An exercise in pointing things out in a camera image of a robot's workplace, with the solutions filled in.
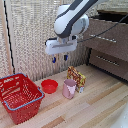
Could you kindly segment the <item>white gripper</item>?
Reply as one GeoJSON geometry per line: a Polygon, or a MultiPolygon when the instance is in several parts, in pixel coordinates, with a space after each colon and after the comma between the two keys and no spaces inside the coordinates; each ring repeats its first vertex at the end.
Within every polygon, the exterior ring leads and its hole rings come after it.
{"type": "MultiPolygon", "coordinates": [[[[77,47],[77,36],[70,36],[67,38],[50,38],[46,41],[46,49],[45,52],[48,55],[63,53],[63,52],[70,52],[74,51],[77,47]]],[[[68,54],[64,55],[64,60],[68,60],[68,54]]],[[[52,62],[56,63],[56,57],[52,58],[52,62]]]]}

